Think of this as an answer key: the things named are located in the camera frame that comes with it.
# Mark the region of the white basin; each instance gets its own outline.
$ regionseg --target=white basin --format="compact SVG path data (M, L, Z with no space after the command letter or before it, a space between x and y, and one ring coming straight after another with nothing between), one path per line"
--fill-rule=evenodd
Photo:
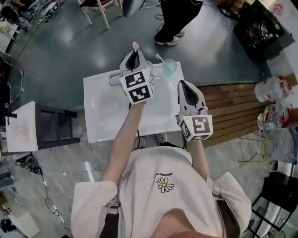
M175 115L180 111L177 85L184 80L180 62L170 78L163 78L162 64L155 64L154 96L147 101L139 125L141 136L179 131ZM129 111L129 100L121 85L110 86L109 78L119 70L84 78L84 106L89 143L114 140Z

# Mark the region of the daisy flower graphic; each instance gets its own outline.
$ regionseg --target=daisy flower graphic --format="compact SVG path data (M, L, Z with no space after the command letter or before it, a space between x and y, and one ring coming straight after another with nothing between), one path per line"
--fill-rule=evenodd
M168 184L168 178L159 178L157 180L157 185L158 185L158 189L160 189L160 191L162 193L164 193L165 191L169 192L170 190L173 189L174 185L173 184Z

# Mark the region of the white wall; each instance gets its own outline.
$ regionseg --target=white wall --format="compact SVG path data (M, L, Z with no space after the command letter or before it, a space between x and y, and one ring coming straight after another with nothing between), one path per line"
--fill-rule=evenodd
M273 76L295 73L298 79L298 9L290 0L276 0L274 4L281 4L284 7L283 14L279 17L279 20L292 32L296 42L284 49L273 60L268 60L267 64ZM293 92L294 95L290 95L283 101L286 104L292 103L293 107L297 108L298 86L293 88Z

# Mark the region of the gray floor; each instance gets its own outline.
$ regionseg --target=gray floor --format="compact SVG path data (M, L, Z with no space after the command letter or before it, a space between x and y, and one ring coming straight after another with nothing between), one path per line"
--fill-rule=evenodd
M31 100L60 108L82 105L83 78L118 69L133 41L153 63L158 62L156 53L180 61L185 80L198 86L256 82L270 74L266 64L249 60L233 33L235 22L231 20L231 26L219 23L214 7L202 7L175 47L154 42L163 22L155 18L162 13L160 8L141 10L125 19L119 17L117 7L108 7L109 30L99 11L89 12L91 26L77 1L68 0L50 22L17 37L10 54L26 68L25 91L16 107ZM227 22L221 14L220 19ZM13 82L16 94L17 78Z
M74 195L74 186L77 182L98 181L107 166L112 141L89 144L84 135L84 126L77 133L81 136L79 144L61 146L41 150L34 153L43 169L49 197L53 205L60 211L65 220L64 225L70 228L71 206ZM259 139L254 134L246 136ZM169 142L182 146L183 140L180 132L168 134ZM155 137L145 137L146 147L155 146ZM231 172L246 195L253 201L262 189L264 176L267 174L262 163L239 163L249 160L257 152L260 153L262 142L235 139L226 143L205 149L207 160L211 169L212 178L216 179L225 172ZM253 161L260 161L256 156ZM20 206L30 212L40 229L35 238L60 238L64 234L70 236L60 224L60 220L49 213L45 205L46 192L40 175L14 165L14 161L2 162L2 171L7 168L14 176L18 193L15 198ZM13 193L5 190L7 196Z

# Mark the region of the white box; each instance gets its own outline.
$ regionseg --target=white box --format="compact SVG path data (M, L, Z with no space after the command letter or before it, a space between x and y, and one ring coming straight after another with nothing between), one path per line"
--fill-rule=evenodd
M131 104L153 98L154 80L150 68L121 77L120 82Z
M212 115L184 116L180 127L187 141L206 140L213 134Z

